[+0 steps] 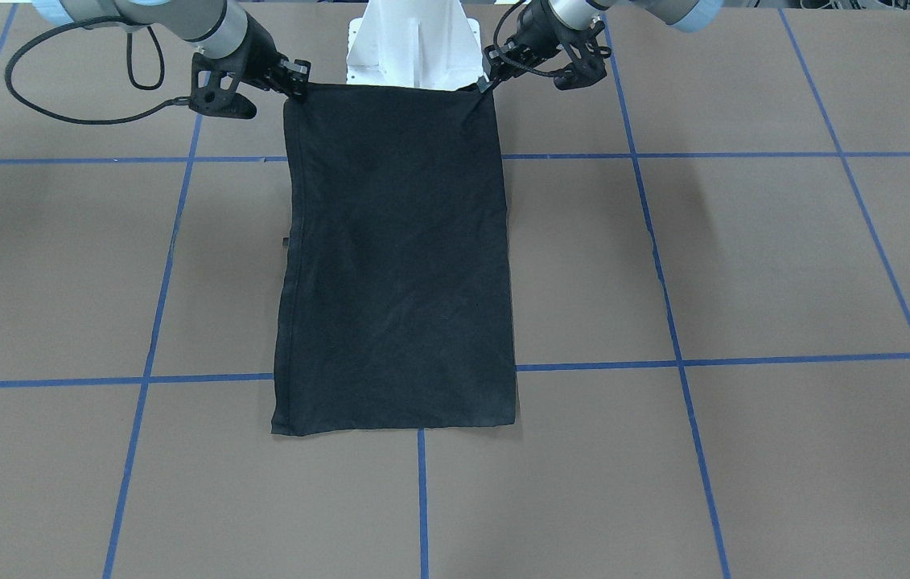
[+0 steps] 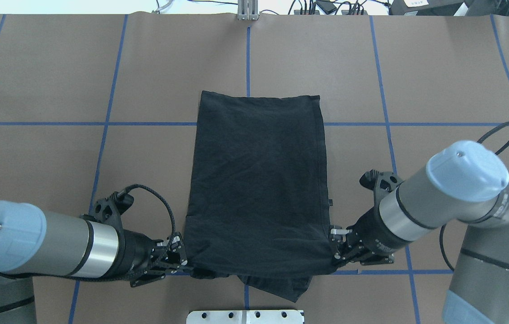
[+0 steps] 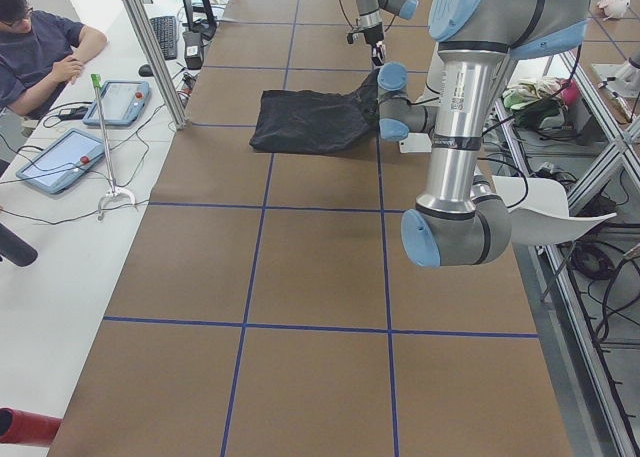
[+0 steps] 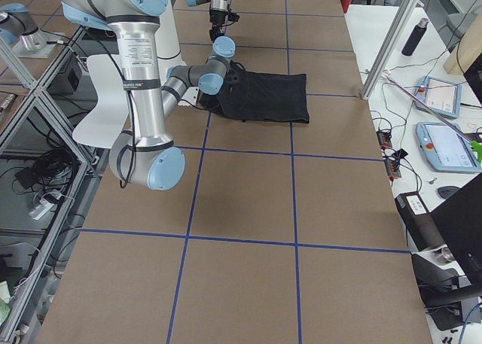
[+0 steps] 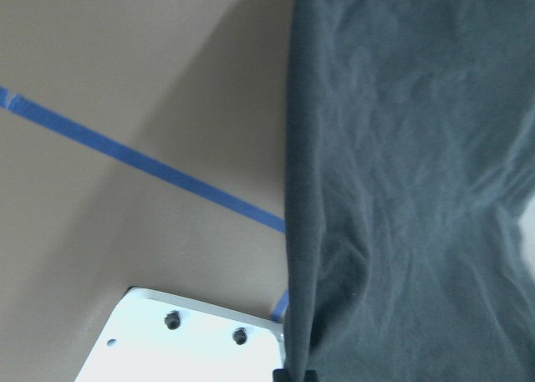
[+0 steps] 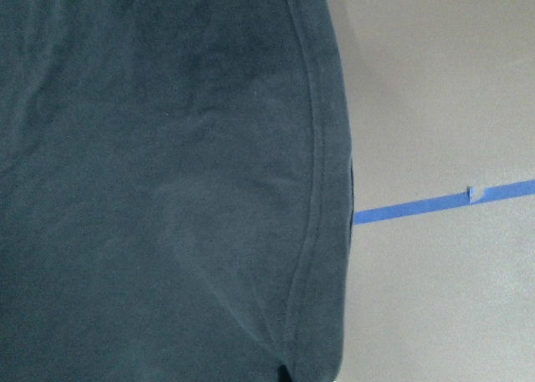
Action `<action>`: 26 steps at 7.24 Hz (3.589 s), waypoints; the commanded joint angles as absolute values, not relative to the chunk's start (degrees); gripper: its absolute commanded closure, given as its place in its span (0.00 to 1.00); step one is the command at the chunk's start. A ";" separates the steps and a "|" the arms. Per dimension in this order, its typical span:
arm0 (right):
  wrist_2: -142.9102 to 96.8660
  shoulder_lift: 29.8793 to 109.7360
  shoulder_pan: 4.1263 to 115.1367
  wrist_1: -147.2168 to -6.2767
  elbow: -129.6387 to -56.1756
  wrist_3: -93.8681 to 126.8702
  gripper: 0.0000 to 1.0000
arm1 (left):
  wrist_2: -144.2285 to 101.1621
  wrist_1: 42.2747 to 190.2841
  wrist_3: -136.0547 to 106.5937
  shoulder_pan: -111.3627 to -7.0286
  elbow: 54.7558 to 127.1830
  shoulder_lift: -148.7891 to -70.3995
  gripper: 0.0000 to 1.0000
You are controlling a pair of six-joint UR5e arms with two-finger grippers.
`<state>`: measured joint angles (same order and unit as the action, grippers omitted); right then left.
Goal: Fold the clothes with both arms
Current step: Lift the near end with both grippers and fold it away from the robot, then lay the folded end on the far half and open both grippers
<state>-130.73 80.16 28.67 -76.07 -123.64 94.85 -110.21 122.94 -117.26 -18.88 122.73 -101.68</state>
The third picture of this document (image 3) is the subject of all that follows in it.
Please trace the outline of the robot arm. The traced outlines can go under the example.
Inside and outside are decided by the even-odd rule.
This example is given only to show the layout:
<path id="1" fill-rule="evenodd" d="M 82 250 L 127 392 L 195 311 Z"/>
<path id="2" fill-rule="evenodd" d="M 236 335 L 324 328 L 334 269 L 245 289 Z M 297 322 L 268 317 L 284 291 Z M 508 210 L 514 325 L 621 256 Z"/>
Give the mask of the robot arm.
<path id="1" fill-rule="evenodd" d="M 401 219 L 422 267 L 479 265 L 508 247 L 511 220 L 477 166 L 483 127 L 515 65 L 585 37 L 591 0 L 433 0 L 429 34 L 443 61 L 426 187 Z"/>
<path id="2" fill-rule="evenodd" d="M 374 68 L 385 63 L 384 24 L 381 12 L 393 17 L 411 20 L 419 5 L 418 0 L 355 0 L 358 11 L 355 27 L 347 34 L 347 42 L 353 44 L 358 35 L 364 37 L 370 47 L 370 58 Z"/>

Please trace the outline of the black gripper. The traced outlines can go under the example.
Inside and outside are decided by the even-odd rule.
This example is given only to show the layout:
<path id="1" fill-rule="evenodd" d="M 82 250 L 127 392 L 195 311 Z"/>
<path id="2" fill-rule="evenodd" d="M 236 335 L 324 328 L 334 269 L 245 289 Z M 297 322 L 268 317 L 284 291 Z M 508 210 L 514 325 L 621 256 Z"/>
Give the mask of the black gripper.
<path id="1" fill-rule="evenodd" d="M 382 25 L 365 27 L 362 29 L 365 42 L 371 48 L 371 62 L 374 69 L 385 64 L 386 51 L 384 44 L 384 29 Z"/>

